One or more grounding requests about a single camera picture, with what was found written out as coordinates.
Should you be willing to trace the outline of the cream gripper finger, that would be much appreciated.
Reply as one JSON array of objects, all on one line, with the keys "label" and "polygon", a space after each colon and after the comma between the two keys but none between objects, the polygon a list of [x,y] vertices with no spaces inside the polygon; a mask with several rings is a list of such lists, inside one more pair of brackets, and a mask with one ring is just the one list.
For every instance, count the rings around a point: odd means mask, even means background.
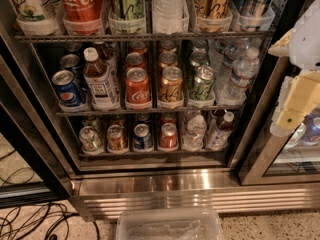
[{"label": "cream gripper finger", "polygon": [[276,57],[288,57],[292,32],[292,29],[288,30],[278,41],[269,47],[268,53]]},{"label": "cream gripper finger", "polygon": [[320,73],[303,71],[296,77],[286,76],[280,89],[275,124],[295,130],[320,104]]}]

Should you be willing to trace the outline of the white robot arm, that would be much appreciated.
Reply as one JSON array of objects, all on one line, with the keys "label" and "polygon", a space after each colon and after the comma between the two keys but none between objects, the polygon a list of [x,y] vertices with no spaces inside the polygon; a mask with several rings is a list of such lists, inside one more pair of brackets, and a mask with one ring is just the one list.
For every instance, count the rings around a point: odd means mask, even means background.
[{"label": "white robot arm", "polygon": [[301,69],[286,77],[272,116],[270,132],[279,137],[293,133],[320,104],[320,0],[314,0],[294,27],[269,49],[277,57],[288,57]]}]

